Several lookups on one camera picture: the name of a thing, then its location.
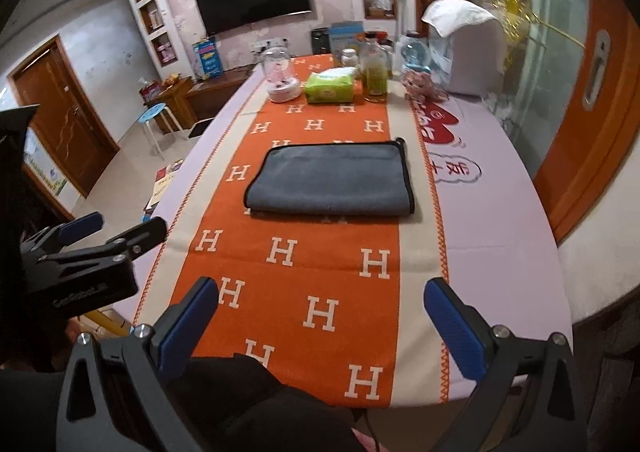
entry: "sliding door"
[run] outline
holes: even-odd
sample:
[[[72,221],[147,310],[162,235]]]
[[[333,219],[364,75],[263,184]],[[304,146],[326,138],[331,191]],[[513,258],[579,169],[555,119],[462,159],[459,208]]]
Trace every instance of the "sliding door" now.
[[[487,105],[562,239],[597,201],[636,133],[638,25],[622,0],[471,1],[494,13],[508,38],[502,91]]]

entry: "black speaker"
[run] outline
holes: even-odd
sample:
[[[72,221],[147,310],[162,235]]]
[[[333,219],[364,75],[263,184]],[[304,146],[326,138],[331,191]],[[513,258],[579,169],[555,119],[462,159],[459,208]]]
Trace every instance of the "black speaker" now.
[[[316,28],[311,31],[311,49],[314,55],[331,53],[328,28]]]

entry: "tiled floor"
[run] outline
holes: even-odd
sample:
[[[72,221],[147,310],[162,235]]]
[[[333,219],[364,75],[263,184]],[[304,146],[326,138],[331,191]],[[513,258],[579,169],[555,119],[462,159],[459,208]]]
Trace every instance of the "tiled floor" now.
[[[140,223],[158,170],[170,162],[185,158],[199,140],[185,140],[188,131],[175,136],[162,136],[154,122],[152,128],[162,148],[164,161],[151,148],[143,126],[134,124],[120,140],[119,153],[100,176],[89,196],[80,198],[72,210],[76,218],[90,212],[100,212],[104,217],[104,228],[70,248],[103,244],[107,239]]]
[[[156,130],[155,136],[161,133]],[[89,197],[80,199],[72,213],[76,217],[97,210],[104,217],[104,228],[96,234],[79,241],[72,248],[84,248],[102,244],[109,238],[139,223],[142,211],[153,190],[156,172],[169,162],[185,158],[198,138],[185,140],[172,134],[162,137],[159,142],[164,152],[163,161],[157,156],[142,131],[135,124],[120,142],[121,150],[102,174]],[[372,409],[370,421],[380,443],[390,452],[415,452],[429,450],[441,434],[453,422],[463,408],[463,402],[451,402],[418,408]],[[514,399],[508,402],[509,410],[502,415],[513,413]],[[355,425],[368,434],[363,419]],[[504,431],[505,424],[499,422],[484,450],[495,445],[496,438]]]

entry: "blue rubber pad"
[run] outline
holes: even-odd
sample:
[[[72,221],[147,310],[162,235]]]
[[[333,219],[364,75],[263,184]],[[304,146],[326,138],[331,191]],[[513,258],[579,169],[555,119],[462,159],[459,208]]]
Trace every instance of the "blue rubber pad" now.
[[[164,381],[182,375],[217,308],[218,286],[207,280],[160,344],[159,372]]]
[[[468,380],[481,380],[486,373],[484,347],[435,281],[424,286],[424,308],[462,375]]]
[[[100,212],[92,212],[60,226],[58,242],[63,246],[68,246],[98,232],[103,225],[104,219]]]

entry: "sliding door handle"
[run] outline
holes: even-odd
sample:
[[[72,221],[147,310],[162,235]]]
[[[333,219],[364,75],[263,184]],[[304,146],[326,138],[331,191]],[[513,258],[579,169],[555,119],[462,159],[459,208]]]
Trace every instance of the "sliding door handle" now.
[[[602,81],[604,80],[607,69],[607,62],[609,62],[610,50],[611,37],[607,30],[601,29],[596,34],[596,47],[593,50],[589,78],[584,88],[584,95],[582,96],[582,106],[587,111],[593,110],[598,101],[598,96],[600,96]]]

